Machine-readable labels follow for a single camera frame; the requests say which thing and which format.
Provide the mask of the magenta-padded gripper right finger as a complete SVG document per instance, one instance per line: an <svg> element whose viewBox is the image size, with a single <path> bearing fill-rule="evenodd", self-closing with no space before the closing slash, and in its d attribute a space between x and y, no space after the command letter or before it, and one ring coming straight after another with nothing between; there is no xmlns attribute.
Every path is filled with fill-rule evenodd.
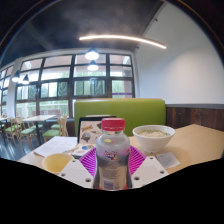
<svg viewBox="0 0 224 224"><path fill-rule="evenodd" d="M140 188L168 175L154 156L145 156L134 146L128 160L128 188Z"/></svg>

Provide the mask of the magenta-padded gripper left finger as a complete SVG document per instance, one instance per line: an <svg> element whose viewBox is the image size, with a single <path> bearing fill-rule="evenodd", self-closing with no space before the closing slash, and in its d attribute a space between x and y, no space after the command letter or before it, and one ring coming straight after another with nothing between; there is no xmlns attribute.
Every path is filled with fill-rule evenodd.
<svg viewBox="0 0 224 224"><path fill-rule="evenodd" d="M97 172L96 149L93 148L80 159L72 159L59 176L84 188L93 188Z"/></svg>

